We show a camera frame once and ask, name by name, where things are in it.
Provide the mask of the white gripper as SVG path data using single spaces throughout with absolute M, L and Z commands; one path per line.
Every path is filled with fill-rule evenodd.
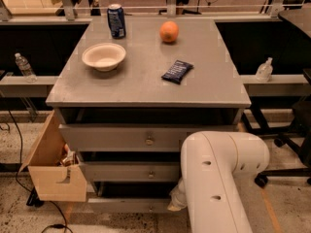
M 171 202 L 167 206 L 167 210 L 171 212 L 179 212 L 187 206 L 187 196 L 184 181 L 179 179 L 178 184 L 169 193 Z

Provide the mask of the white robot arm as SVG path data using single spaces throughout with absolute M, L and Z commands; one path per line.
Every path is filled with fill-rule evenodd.
M 171 190 L 168 209 L 186 208 L 192 233 L 253 233 L 234 176 L 266 169 L 269 149 L 245 132 L 200 131 L 181 148 L 182 177 Z

